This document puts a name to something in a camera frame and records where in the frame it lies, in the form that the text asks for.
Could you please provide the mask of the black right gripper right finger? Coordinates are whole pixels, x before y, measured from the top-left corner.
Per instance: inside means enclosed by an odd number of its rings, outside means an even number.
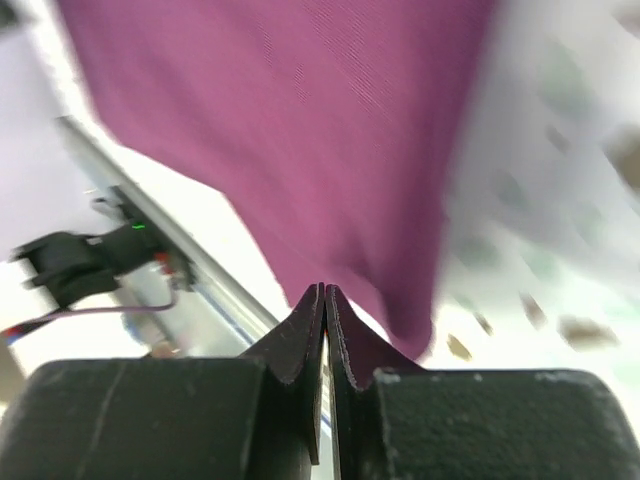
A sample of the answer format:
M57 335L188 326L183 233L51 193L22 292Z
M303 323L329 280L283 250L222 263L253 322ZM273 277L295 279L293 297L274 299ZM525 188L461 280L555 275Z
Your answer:
M325 294L338 479L635 479L620 403L580 370L427 370Z

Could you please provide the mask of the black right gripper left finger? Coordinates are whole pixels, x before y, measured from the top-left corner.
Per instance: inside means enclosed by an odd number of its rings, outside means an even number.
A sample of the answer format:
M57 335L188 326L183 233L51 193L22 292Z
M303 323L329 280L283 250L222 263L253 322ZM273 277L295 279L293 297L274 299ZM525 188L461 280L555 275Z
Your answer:
M325 288L235 358L56 361L1 423L5 479L307 479Z

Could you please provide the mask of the purple cloth mat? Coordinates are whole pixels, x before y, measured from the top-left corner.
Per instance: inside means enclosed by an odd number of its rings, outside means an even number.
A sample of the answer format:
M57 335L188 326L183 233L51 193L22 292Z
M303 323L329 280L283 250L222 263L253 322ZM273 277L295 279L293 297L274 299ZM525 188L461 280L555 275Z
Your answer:
M431 335L444 197L493 1L62 1L101 122L224 193L287 298Z

